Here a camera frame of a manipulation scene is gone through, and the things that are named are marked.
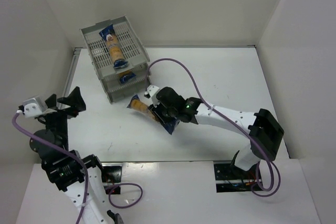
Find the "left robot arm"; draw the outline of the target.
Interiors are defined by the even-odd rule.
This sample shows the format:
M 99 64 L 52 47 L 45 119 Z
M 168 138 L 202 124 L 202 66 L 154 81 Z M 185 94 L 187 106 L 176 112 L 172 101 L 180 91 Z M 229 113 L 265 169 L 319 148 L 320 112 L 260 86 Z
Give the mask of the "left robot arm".
M 95 155 L 81 158 L 69 150 L 68 120 L 86 110 L 79 87 L 68 96 L 55 94 L 47 100 L 39 96 L 24 103 L 26 117 L 33 117 L 45 127 L 35 132 L 47 145 L 30 139 L 30 148 L 41 159 L 41 167 L 49 181 L 63 192 L 79 211 L 84 223 L 123 223 L 119 213 L 111 210 L 102 184 L 103 167 Z

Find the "grey tray shelf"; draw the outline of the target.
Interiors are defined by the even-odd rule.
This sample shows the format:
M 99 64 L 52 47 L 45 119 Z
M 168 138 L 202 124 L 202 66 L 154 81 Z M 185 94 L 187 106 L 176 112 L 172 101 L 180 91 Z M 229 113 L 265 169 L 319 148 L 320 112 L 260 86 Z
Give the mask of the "grey tray shelf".
M 128 62 L 128 66 L 123 69 L 113 67 L 106 44 L 99 35 L 100 31 L 111 24 L 123 56 Z M 141 92 L 151 83 L 148 72 L 149 55 L 126 16 L 108 19 L 80 31 L 96 75 L 110 103 Z M 128 70 L 133 71 L 136 77 L 126 84 L 121 84 L 118 74 Z

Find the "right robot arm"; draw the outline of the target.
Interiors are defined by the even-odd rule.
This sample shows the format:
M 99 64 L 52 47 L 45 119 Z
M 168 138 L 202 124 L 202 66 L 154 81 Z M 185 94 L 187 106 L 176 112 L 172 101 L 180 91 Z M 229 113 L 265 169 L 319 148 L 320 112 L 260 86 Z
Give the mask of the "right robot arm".
M 284 130 L 266 109 L 255 113 L 231 110 L 200 98 L 184 99 L 170 87 L 149 86 L 144 96 L 151 99 L 149 110 L 169 133 L 183 122 L 211 125 L 247 137 L 249 144 L 232 160 L 237 168 L 248 171 L 262 160 L 273 162 L 277 157 Z

